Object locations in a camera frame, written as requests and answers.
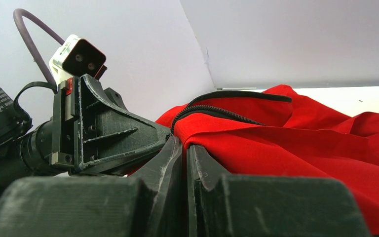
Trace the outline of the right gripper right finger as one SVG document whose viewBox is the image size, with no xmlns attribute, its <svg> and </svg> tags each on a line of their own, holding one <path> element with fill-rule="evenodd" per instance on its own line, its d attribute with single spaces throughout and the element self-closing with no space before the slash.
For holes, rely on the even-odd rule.
<svg viewBox="0 0 379 237">
<path fill-rule="evenodd" d="M 333 179 L 236 175 L 187 150 L 190 237 L 369 237 L 352 193 Z"/>
</svg>

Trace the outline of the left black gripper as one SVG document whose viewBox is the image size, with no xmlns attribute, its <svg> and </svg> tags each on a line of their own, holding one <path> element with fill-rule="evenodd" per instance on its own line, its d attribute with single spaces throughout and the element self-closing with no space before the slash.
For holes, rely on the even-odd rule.
<svg viewBox="0 0 379 237">
<path fill-rule="evenodd" d="M 154 157 L 169 128 L 120 107 L 89 75 L 58 85 L 49 165 L 76 173 L 124 174 Z"/>
</svg>

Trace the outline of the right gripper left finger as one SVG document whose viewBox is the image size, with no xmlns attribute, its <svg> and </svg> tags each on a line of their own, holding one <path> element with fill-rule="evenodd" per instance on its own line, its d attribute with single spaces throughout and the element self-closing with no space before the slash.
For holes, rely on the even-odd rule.
<svg viewBox="0 0 379 237">
<path fill-rule="evenodd" d="M 28 177 L 0 198 L 0 237 L 181 237 L 182 144 L 129 177 Z"/>
</svg>

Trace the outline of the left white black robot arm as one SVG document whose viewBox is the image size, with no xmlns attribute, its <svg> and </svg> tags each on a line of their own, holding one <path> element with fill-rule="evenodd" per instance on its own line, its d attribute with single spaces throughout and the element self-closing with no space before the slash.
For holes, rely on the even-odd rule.
<svg viewBox="0 0 379 237">
<path fill-rule="evenodd" d="M 163 148 L 170 129 L 126 109 L 121 96 L 85 74 L 58 86 L 53 115 L 33 128 L 31 116 L 0 87 L 0 197 L 31 176 L 123 176 Z"/>
</svg>

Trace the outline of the red zip-up jacket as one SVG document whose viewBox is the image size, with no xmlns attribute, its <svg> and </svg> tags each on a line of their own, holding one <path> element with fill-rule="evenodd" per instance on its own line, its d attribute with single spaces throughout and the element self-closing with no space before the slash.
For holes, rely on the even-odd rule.
<svg viewBox="0 0 379 237">
<path fill-rule="evenodd" d="M 200 95 L 156 122 L 232 173 L 342 181 L 379 235 L 379 113 L 350 117 L 282 84 Z"/>
</svg>

